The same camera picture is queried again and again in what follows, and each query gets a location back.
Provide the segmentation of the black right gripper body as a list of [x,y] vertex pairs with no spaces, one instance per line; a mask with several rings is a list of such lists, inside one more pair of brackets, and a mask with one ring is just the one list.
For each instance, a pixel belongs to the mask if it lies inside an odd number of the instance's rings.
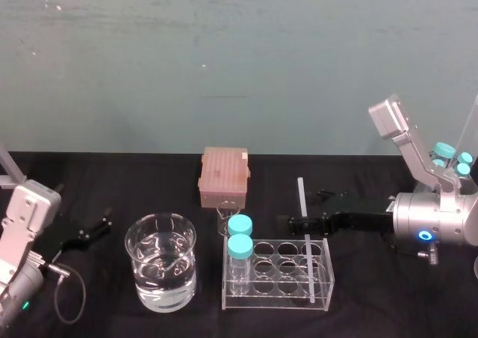
[[327,232],[343,230],[371,231],[392,234],[394,200],[358,198],[342,193],[327,201]]

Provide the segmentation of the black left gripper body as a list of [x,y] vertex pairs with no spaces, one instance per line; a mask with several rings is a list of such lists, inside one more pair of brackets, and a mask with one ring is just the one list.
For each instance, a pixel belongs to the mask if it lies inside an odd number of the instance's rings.
[[85,250],[92,238],[90,230],[60,213],[36,238],[35,252],[44,260],[57,260],[68,250]]

